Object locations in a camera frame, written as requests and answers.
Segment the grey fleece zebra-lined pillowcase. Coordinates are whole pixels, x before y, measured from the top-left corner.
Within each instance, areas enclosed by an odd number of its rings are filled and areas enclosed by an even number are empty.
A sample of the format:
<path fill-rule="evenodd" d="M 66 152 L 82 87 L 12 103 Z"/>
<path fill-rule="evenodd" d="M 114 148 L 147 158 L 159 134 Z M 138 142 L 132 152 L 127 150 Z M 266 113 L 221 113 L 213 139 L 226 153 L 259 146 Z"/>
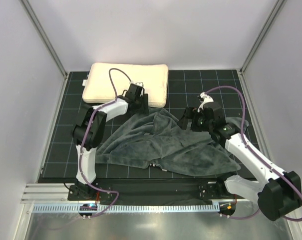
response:
<path fill-rule="evenodd" d="M 96 151 L 97 164 L 146 169 L 150 165 L 191 177 L 220 175 L 240 165 L 208 132 L 181 129 L 164 108 L 150 108 L 124 122 Z"/>

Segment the cream rectangular pillow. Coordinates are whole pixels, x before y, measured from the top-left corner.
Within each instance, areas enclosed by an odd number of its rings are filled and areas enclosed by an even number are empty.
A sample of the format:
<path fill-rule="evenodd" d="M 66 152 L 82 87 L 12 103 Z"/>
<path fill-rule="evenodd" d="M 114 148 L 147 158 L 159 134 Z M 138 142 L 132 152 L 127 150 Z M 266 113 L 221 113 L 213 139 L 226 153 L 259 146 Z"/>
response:
<path fill-rule="evenodd" d="M 82 99 L 86 103 L 106 103 L 121 95 L 131 83 L 143 83 L 148 105 L 163 108 L 167 101 L 168 67 L 165 64 L 133 65 L 96 62 L 86 79 Z"/>

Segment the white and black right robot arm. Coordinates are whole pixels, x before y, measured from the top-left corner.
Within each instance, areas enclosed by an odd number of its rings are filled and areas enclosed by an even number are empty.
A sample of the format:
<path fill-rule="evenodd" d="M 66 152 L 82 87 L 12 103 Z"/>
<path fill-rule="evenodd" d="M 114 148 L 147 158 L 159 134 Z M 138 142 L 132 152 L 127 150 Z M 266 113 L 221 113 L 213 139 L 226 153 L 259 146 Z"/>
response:
<path fill-rule="evenodd" d="M 221 198 L 231 194 L 257 204 L 266 218 L 275 221 L 302 206 L 301 179 L 294 172 L 286 172 L 264 156 L 248 139 L 241 135 L 238 124 L 225 118 L 221 106 L 214 101 L 198 108 L 187 107 L 178 126 L 194 132 L 208 132 L 212 140 L 239 159 L 256 178 L 256 182 L 239 175 L 229 175 L 216 185 Z"/>

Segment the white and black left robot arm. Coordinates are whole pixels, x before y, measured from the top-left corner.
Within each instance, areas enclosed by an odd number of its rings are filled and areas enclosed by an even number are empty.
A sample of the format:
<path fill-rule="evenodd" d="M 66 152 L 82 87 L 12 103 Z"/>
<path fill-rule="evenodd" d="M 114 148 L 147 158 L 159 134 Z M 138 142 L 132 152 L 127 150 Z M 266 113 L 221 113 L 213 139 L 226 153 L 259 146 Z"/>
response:
<path fill-rule="evenodd" d="M 69 189 L 69 198 L 92 200 L 98 190 L 92 183 L 96 179 L 96 151 L 103 139 L 106 123 L 127 112 L 149 113 L 148 94 L 143 83 L 131 83 L 128 90 L 114 100 L 101 105 L 80 109 L 71 131 L 77 151 L 78 168 L 76 182 Z"/>

